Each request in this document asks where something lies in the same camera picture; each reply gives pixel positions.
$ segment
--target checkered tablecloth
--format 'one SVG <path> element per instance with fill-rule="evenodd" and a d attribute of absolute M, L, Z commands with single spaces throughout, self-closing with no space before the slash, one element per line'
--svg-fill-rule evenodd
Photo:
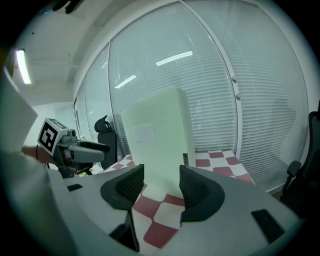
<path fill-rule="evenodd" d="M 131 155 L 111 165 L 100 173 L 134 166 Z M 246 169 L 230 150 L 201 151 L 195 153 L 195 166 L 235 179 L 253 183 Z M 162 201 L 156 201 L 144 193 L 145 184 L 132 214 L 140 253 L 146 256 L 155 255 L 179 230 L 180 216 L 185 210 L 184 200 L 166 195 Z"/>

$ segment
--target wall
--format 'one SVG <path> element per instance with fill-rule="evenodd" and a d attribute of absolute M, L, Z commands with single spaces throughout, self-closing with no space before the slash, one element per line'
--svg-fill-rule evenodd
<path fill-rule="evenodd" d="M 75 121 L 75 115 L 73 112 L 74 105 L 73 102 L 61 102 L 61 103 L 51 103 L 44 105 L 37 105 L 32 107 L 37 113 L 37 118 L 34 121 L 26 139 L 24 141 L 25 145 L 33 146 L 37 144 L 40 129 L 45 118 L 57 119 L 60 123 L 65 125 L 70 129 L 75 129 L 77 131 L 77 125 Z"/>
<path fill-rule="evenodd" d="M 153 11 L 161 6 L 174 3 L 175 0 L 138 0 L 129 4 L 116 14 L 100 31 L 97 37 L 92 41 L 86 53 L 83 56 L 77 74 L 73 82 L 73 99 L 76 98 L 79 86 L 87 73 L 89 67 L 99 54 L 99 52 L 107 45 L 107 43 L 122 29 L 131 22 Z M 252 4 L 258 5 L 267 15 L 277 24 L 285 37 L 288 39 L 293 51 L 296 54 L 298 62 L 303 73 L 306 93 L 308 98 L 308 112 L 316 111 L 320 99 L 320 67 L 319 63 L 302 32 L 278 7 L 274 2 L 267 0 L 245 0 Z M 306 136 L 306 142 L 300 161 L 303 163 L 306 159 L 309 148 L 309 132 Z"/>

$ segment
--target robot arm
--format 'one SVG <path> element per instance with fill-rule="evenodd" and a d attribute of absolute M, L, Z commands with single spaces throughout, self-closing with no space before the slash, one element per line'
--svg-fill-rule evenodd
<path fill-rule="evenodd" d="M 110 151 L 107 145 L 78 140 L 74 129 L 52 118 L 44 120 L 38 143 L 52 156 L 63 178 L 88 171 L 94 163 L 104 161 Z"/>

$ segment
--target ceiling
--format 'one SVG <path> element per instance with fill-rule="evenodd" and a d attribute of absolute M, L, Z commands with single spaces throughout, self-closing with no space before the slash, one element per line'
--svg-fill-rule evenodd
<path fill-rule="evenodd" d="M 84 0 L 66 14 L 64 8 L 42 10 L 25 28 L 15 49 L 24 49 L 31 84 L 24 84 L 15 64 L 12 79 L 31 106 L 73 100 L 73 81 L 82 57 L 105 24 L 131 0 Z"/>

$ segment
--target black office chair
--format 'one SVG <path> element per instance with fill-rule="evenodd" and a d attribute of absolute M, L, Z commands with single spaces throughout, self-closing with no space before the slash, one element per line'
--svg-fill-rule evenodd
<path fill-rule="evenodd" d="M 101 162 L 103 169 L 107 169 L 118 161 L 117 156 L 117 134 L 106 121 L 107 115 L 99 119 L 94 124 L 94 129 L 98 133 L 98 142 L 108 145 L 110 151 L 106 153 L 105 160 Z"/>
<path fill-rule="evenodd" d="M 280 201 L 299 217 L 307 216 L 318 202 L 320 172 L 320 101 L 318 111 L 309 114 L 309 150 L 303 166 L 293 161 L 287 170 L 288 178 L 282 189 Z"/>

